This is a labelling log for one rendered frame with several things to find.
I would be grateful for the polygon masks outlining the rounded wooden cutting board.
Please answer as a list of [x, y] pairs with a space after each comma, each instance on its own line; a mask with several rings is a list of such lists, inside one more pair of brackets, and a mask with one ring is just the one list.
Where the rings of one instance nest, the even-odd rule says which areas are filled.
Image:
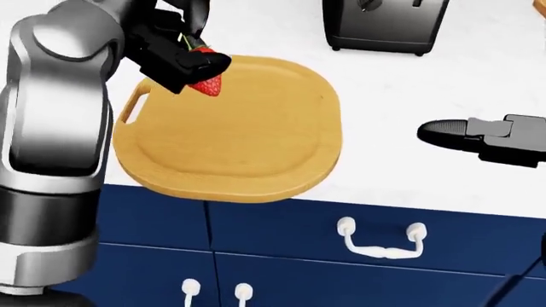
[[124, 171], [182, 199], [260, 204], [323, 181], [340, 156], [340, 102], [310, 68], [236, 55], [211, 97], [172, 94], [149, 78], [134, 89], [113, 131]]

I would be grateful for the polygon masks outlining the blue cabinet drawer front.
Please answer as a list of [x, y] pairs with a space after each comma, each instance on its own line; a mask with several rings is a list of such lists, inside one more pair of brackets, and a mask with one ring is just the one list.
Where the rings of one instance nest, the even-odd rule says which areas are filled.
[[[248, 255], [392, 265], [464, 273], [516, 274], [538, 258], [546, 219], [390, 206], [285, 200], [269, 204], [208, 204], [212, 249]], [[337, 222], [356, 222], [356, 246], [412, 250], [405, 230], [427, 227], [424, 253], [378, 260], [347, 250]]]

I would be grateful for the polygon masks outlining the blue cabinet door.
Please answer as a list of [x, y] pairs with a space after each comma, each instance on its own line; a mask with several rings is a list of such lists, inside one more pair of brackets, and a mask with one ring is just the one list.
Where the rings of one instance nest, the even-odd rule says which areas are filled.
[[311, 260], [215, 255], [223, 307], [235, 286], [253, 288], [247, 307], [482, 307], [505, 281], [448, 273]]

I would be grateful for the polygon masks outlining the black right three-finger hand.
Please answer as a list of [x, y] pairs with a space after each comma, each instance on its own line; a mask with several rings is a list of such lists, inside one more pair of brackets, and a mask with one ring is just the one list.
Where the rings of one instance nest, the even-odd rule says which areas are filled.
[[417, 130], [423, 142], [476, 153], [480, 160], [537, 168], [546, 163], [546, 118], [508, 114], [498, 121], [439, 119]]

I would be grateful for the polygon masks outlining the black and silver toaster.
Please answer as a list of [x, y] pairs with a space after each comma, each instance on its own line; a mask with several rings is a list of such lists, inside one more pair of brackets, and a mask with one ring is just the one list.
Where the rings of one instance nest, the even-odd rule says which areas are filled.
[[322, 0], [332, 50], [430, 53], [450, 0]]

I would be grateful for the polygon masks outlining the black left three-finger hand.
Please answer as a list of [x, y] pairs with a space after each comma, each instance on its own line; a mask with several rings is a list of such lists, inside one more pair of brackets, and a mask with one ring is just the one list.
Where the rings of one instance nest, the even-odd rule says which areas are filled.
[[163, 0], [182, 12], [157, 9], [158, 0], [131, 0], [123, 18], [125, 58], [140, 72], [173, 94], [184, 86], [220, 76], [231, 63], [228, 55], [198, 50], [208, 20], [210, 0]]

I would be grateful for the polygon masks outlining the red strawberry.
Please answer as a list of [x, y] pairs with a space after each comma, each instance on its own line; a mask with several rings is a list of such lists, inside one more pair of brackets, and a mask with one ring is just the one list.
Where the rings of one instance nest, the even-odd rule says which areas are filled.
[[[204, 43], [192, 42], [189, 37], [183, 35], [182, 33], [178, 35], [177, 40], [179, 43], [184, 43], [189, 51], [200, 51], [202, 53], [215, 52], [215, 50], [209, 48], [209, 46], [205, 45]], [[221, 86], [221, 76], [216, 76], [214, 78], [209, 78], [206, 81], [200, 81], [198, 84], [191, 84], [189, 87], [207, 96], [219, 96]]]

